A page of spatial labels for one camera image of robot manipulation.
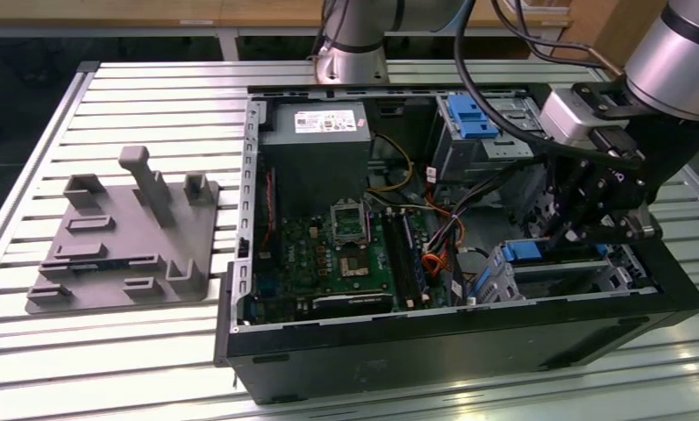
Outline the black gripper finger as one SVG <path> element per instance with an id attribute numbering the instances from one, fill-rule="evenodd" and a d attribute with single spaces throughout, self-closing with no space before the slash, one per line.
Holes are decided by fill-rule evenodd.
<path id="1" fill-rule="evenodd" d="M 629 244 L 661 239 L 662 228 L 641 204 L 632 210 L 616 210 L 584 222 L 570 223 L 561 237 L 573 243 Z"/>
<path id="2" fill-rule="evenodd" d="M 592 163 L 586 159 L 556 158 L 549 169 L 548 188 L 553 210 L 541 234 L 549 240 L 560 240 L 585 213 L 582 184 L 588 179 Z"/>

